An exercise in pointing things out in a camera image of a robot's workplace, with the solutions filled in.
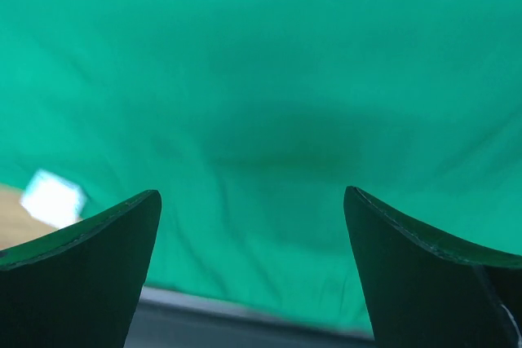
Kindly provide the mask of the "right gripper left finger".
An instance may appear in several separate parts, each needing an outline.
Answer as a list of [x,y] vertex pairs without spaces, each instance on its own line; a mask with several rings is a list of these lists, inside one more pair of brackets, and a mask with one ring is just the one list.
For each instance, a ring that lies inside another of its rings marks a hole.
[[161,215],[157,190],[1,252],[2,348],[122,347]]

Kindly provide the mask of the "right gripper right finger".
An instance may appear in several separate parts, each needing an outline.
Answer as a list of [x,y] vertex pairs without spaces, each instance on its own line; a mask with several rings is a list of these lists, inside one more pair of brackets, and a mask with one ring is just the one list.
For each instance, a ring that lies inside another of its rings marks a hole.
[[379,347],[519,347],[521,257],[347,187],[343,209]]

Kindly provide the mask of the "green t-shirt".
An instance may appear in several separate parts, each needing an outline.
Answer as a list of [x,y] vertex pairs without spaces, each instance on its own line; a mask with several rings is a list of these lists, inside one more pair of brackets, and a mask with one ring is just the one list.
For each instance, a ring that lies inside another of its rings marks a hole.
[[521,250],[521,0],[1,0],[1,180],[163,200],[147,283],[369,329],[343,194]]

